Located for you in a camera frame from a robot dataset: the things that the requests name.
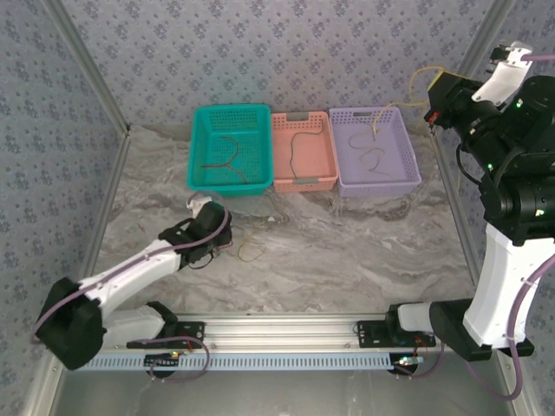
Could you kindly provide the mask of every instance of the brown cord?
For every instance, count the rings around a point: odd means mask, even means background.
[[[239,175],[245,183],[248,183],[248,181],[246,180],[245,175],[239,169],[236,169],[235,167],[231,166],[231,163],[235,160],[235,158],[239,154],[239,143],[231,136],[221,136],[221,139],[231,140],[233,143],[235,143],[235,146],[236,146],[237,150],[235,151],[233,156],[231,156],[231,158],[225,163],[218,163],[218,164],[214,164],[214,165],[203,165],[201,167],[205,168],[205,169],[213,169],[213,168],[218,168],[218,167],[227,167],[228,169],[231,169],[237,175]]]

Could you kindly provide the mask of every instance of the wall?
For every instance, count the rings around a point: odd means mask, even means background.
[[[0,2],[0,414],[21,411],[51,284],[76,276],[119,138],[35,0]]]
[[[188,122],[216,103],[407,100],[415,69],[457,67],[491,1],[63,2],[127,120],[149,124]]]
[[[555,53],[553,36],[555,33],[555,4],[552,0],[519,1],[507,17],[496,43],[509,44],[520,40],[533,46],[534,53]],[[555,75],[555,62],[534,63],[530,75]],[[446,147],[452,149],[458,144],[454,133],[445,136]],[[464,158],[469,172],[479,178],[480,169],[469,158]],[[460,179],[459,194],[464,206],[473,239],[480,257],[486,253],[486,222],[477,187],[467,179]],[[549,273],[539,285],[532,310],[528,318],[527,333],[536,345],[536,353],[530,365],[536,381],[541,405],[545,414],[555,414],[555,274]]]

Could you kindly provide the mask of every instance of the wire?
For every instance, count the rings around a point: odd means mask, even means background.
[[[208,264],[210,264],[212,262],[212,260],[214,259],[214,255],[212,253],[210,253],[210,260],[208,260],[208,262],[206,262],[206,264],[203,264],[202,266],[199,267],[193,267],[191,264],[188,264],[187,266],[189,266],[189,269],[191,270],[202,270],[204,269]]]
[[[436,71],[441,71],[438,75],[440,75],[443,72],[446,72],[445,68],[440,67],[439,65],[433,65],[433,66],[429,66],[429,67],[422,67],[422,68],[416,69],[416,71],[413,72],[413,74],[410,76],[410,81],[408,82],[408,96],[410,97],[411,101],[416,100],[415,93],[414,93],[414,90],[413,90],[413,85],[415,83],[416,76],[418,74],[421,74],[424,71],[429,71],[431,69],[436,70]],[[435,83],[436,79],[437,79],[437,76],[432,80],[432,82],[428,86],[428,89]]]
[[[241,250],[247,245],[247,244],[251,244],[254,245],[255,247],[258,247],[260,249],[260,252],[254,257],[251,258],[249,260],[245,260],[242,256],[241,256]],[[253,243],[251,241],[244,241],[243,243],[241,243],[241,245],[239,246],[239,248],[237,249],[237,258],[239,260],[241,260],[243,263],[252,263],[255,260],[258,260],[261,256],[263,256],[264,254],[266,254],[266,251],[268,250],[268,247],[266,246],[266,244],[264,243]]]
[[[368,168],[369,172],[377,173],[377,174],[379,174],[379,175],[385,175],[385,176],[388,176],[389,178],[391,178],[392,180],[395,180],[395,178],[393,178],[389,173],[380,172],[380,171],[377,171],[377,170],[376,170],[377,167],[380,165],[380,162],[382,161],[382,155],[381,155],[380,153],[378,153],[377,161],[376,161],[376,163],[375,163],[375,165],[374,165],[373,167],[368,167],[368,166],[366,165],[366,163],[364,162],[364,158],[365,158],[366,156],[368,156],[369,154],[371,154],[371,153],[373,153],[373,152],[381,152],[383,155],[385,155],[385,150],[383,150],[381,147],[377,147],[377,146],[371,146],[371,147],[367,147],[367,146],[354,146],[354,145],[351,143],[351,141],[352,141],[355,137],[361,136],[361,135],[366,134],[366,133],[367,133],[367,132],[364,131],[364,132],[360,132],[360,133],[351,134],[351,136],[350,136],[349,139],[347,140],[347,144],[348,144],[349,147],[352,148],[352,149],[356,149],[356,150],[366,150],[366,151],[367,151],[367,152],[361,154],[360,157],[358,158],[358,160],[361,162],[362,165],[364,165],[365,167]],[[372,140],[375,141],[375,135],[374,135],[374,134],[372,134]]]
[[[159,254],[168,252],[168,251],[175,251],[175,250],[184,250],[184,249],[191,249],[193,247],[198,247],[199,245],[202,245],[204,243],[208,243],[210,240],[212,240],[213,238],[217,237],[223,230],[224,228],[227,226],[227,220],[229,219],[229,211],[227,210],[227,208],[224,205],[224,200],[215,192],[210,192],[210,191],[203,191],[202,193],[210,193],[212,194],[222,205],[222,207],[224,208],[224,218],[222,220],[222,224],[219,225],[219,227],[210,235],[201,238],[200,240],[197,241],[193,241],[192,243],[186,243],[186,244],[178,244],[178,245],[170,245],[167,247],[161,247],[159,249],[156,250],[152,250],[150,252],[148,252],[147,254],[145,254],[144,256],[141,257],[136,257],[135,259],[123,264],[122,266],[118,267],[117,269],[107,273],[101,280],[99,280],[98,282],[95,283],[91,283],[87,286],[84,286],[82,288],[80,288],[79,290],[77,290],[76,292],[72,293],[69,296],[64,297],[63,299],[61,299],[61,301],[55,303],[49,310],[47,310],[44,315],[42,315],[35,324],[35,327],[33,327],[32,333],[31,333],[31,342],[33,343],[37,343],[37,340],[35,338],[36,332],[41,328],[41,326],[62,306],[68,304],[69,302],[73,301],[74,299],[78,298],[81,295],[84,295],[85,293],[89,292],[92,289],[97,288],[98,286],[102,286],[104,283],[109,282],[110,280],[114,279],[115,277],[119,276],[121,273],[133,268],[134,266],[136,266],[137,264],[140,264],[146,260],[149,260],[150,257],[154,257],[154,256],[158,256]],[[187,203],[190,203],[197,195],[199,195],[200,192],[195,192],[187,201]]]
[[[485,381],[480,378],[480,375],[476,372],[476,370],[470,365],[469,362],[466,362],[468,371],[474,377],[478,384],[489,393],[493,394],[498,399],[504,401],[515,400],[519,397],[520,393],[522,392],[522,386],[524,384],[524,380],[522,378],[522,366],[520,364],[519,358],[519,351],[517,350],[517,344],[514,340],[514,331],[516,330],[517,326],[517,318],[519,316],[520,307],[522,306],[522,302],[524,301],[528,290],[555,264],[555,254],[545,260],[525,281],[522,287],[519,290],[519,293],[514,298],[513,306],[511,307],[511,312],[509,313],[509,321],[507,323],[506,328],[506,338],[509,344],[509,350],[511,351],[511,357],[513,358],[513,366],[514,372],[516,373],[516,383],[514,386],[514,390],[512,393],[508,395],[501,394],[495,391],[492,387],[488,386]]]
[[[289,159],[289,166],[291,166],[291,171],[293,172],[293,176],[295,177],[295,179],[297,179],[297,174],[295,173],[295,169],[293,169],[293,152],[294,152],[294,147],[293,147],[293,140],[299,135],[299,134],[311,134],[313,136],[318,136],[320,134],[323,133],[323,121],[321,121],[322,123],[322,128],[320,129],[320,131],[318,133],[313,133],[313,132],[296,132],[295,134],[293,134],[293,137],[291,138],[291,159]]]
[[[235,160],[235,158],[237,158],[237,155],[239,154],[239,143],[231,136],[221,136],[221,139],[231,140],[235,144],[236,150],[235,150],[235,153],[233,154],[233,156],[231,156],[231,158],[228,161],[226,161],[225,163],[218,163],[218,164],[213,164],[213,165],[202,165],[201,167],[205,168],[205,169],[227,167],[228,169],[231,169],[237,175],[239,175],[245,183],[248,183],[248,181],[246,180],[245,175],[239,169],[231,166],[231,163]]]
[[[426,342],[424,342],[424,340],[420,336],[415,337],[415,342],[416,342],[416,345],[420,344],[426,349],[426,352],[424,353],[424,361],[427,360],[428,359],[428,345],[426,344]],[[415,348],[415,356],[416,356],[417,353],[418,353],[418,347]]]
[[[401,366],[393,366],[396,370],[401,371],[402,373],[405,373],[406,375],[408,375],[411,379],[415,379],[415,380],[419,380],[419,379],[425,379],[426,377],[429,377],[430,375],[432,375],[433,373],[435,373],[437,371],[437,369],[440,367],[441,362],[443,361],[443,356],[445,353],[445,343],[442,342],[441,343],[441,349],[440,349],[440,354],[437,356],[437,360],[435,361],[434,365],[425,373],[422,374],[412,374],[410,371],[408,371],[406,368],[403,368]]]
[[[152,377],[153,380],[160,380],[161,382],[165,383],[187,383],[189,381],[193,381],[193,380],[197,380],[200,377],[202,377],[203,375],[205,375],[208,372],[208,366],[210,365],[210,351],[208,350],[208,347],[206,346],[206,344],[201,341],[198,338],[194,338],[192,336],[188,336],[188,335],[180,335],[180,336],[168,336],[167,338],[155,338],[153,340],[137,340],[135,342],[139,342],[141,344],[159,344],[161,342],[174,342],[174,341],[183,341],[183,343],[187,343],[187,345],[190,346],[190,342],[195,343],[197,345],[199,345],[202,349],[205,350],[206,353],[206,359],[205,359],[205,364],[204,366],[202,366],[202,368],[193,375],[190,375],[188,377],[179,377],[179,378],[172,378],[172,379],[161,379],[159,377],[156,377],[156,375],[154,375],[154,368],[156,367],[156,364],[158,364],[160,361],[163,361],[163,359],[159,359],[159,360],[154,360],[153,363],[150,365],[150,369],[149,369],[149,374]]]
[[[451,75],[455,75],[458,76],[460,78],[464,78],[465,80],[469,80],[470,78],[468,78],[465,75],[461,75],[461,74],[457,74],[455,72],[451,72],[451,71],[447,71],[445,68],[439,66],[439,65],[432,65],[432,66],[428,66],[428,67],[422,67],[419,69],[416,69],[415,72],[413,72],[413,74],[410,76],[410,81],[408,82],[408,95],[410,97],[411,101],[416,100],[414,91],[413,91],[413,84],[415,83],[415,79],[416,76],[424,71],[428,71],[428,70],[436,70],[436,71],[441,71],[429,84],[428,84],[428,90],[435,84],[435,82],[438,80],[438,78],[440,77],[440,75],[442,73],[446,73],[446,74],[451,74]],[[385,106],[382,111],[377,115],[377,117],[374,119],[374,122],[372,123],[372,130],[374,131],[374,134],[377,134],[377,129],[375,128],[377,122],[379,119],[381,119],[381,117],[383,116],[383,113],[385,113],[385,111],[392,107],[392,106],[406,106],[406,107],[419,107],[419,106],[424,106],[428,104],[428,100],[423,100],[423,101],[417,101],[417,102],[400,102],[400,101],[395,101],[395,102],[390,102],[387,106]]]
[[[374,121],[372,122],[372,130],[374,130],[374,134],[378,134],[378,131],[375,128],[375,126],[376,126],[378,120],[381,119],[383,114],[388,110],[388,108],[393,107],[393,106],[419,107],[419,106],[424,106],[426,104],[428,104],[428,100],[419,101],[419,102],[401,102],[401,101],[390,102],[387,106],[382,108],[382,111],[380,111],[380,113],[378,113],[378,115],[375,117]]]
[[[503,175],[505,174],[505,172],[506,172],[507,168],[509,167],[509,165],[511,164],[511,162],[517,156],[520,156],[525,151],[526,150],[524,150],[522,147],[516,146],[511,150],[511,152],[509,152],[507,154],[507,156],[505,156],[505,159],[501,163],[501,166],[499,167],[499,169],[497,171],[495,171],[495,175],[493,176],[493,184],[495,185],[496,188],[499,188],[501,178],[503,178]]]
[[[546,54],[546,55],[523,55],[520,57],[521,61],[532,61],[532,62],[539,62],[539,61],[555,61],[555,54]]]
[[[460,160],[460,150],[462,148],[462,144],[460,143],[457,146],[457,149],[455,150],[454,154],[457,158],[457,166],[459,167],[460,173],[462,173],[463,175],[465,175],[465,178],[467,178],[469,181],[471,181],[473,184],[480,186],[481,183],[479,180],[477,180],[474,176],[472,176],[470,173],[467,172],[467,170],[465,169],[465,167],[462,165],[462,161]]]

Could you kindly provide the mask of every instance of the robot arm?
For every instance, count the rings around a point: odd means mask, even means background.
[[[530,68],[521,58],[530,52],[518,42],[498,47],[486,83],[442,74],[428,90],[425,120],[452,128],[483,171],[475,182],[488,222],[486,258],[474,299],[402,305],[398,319],[403,330],[431,330],[467,361],[489,359],[492,348],[507,351],[517,294],[555,253],[555,78],[534,76],[520,87]],[[521,356],[533,352],[525,325],[536,288],[520,306],[511,339]]]
[[[213,257],[215,249],[232,241],[231,215],[225,208],[209,198],[193,201],[192,208],[193,218],[161,232],[122,264],[77,283],[66,277],[53,285],[34,334],[68,369],[85,365],[102,345],[156,337],[168,312],[163,306],[114,310],[149,284]]]

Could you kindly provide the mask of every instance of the table surface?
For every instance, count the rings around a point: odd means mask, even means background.
[[[422,183],[409,195],[340,198],[336,189],[269,189],[257,198],[228,199],[233,246],[205,269],[160,279],[123,307],[156,300],[176,312],[375,313],[396,302],[472,296],[429,137],[410,136]],[[187,137],[185,128],[132,128],[96,273],[190,216]],[[248,263],[238,258],[241,245]]]

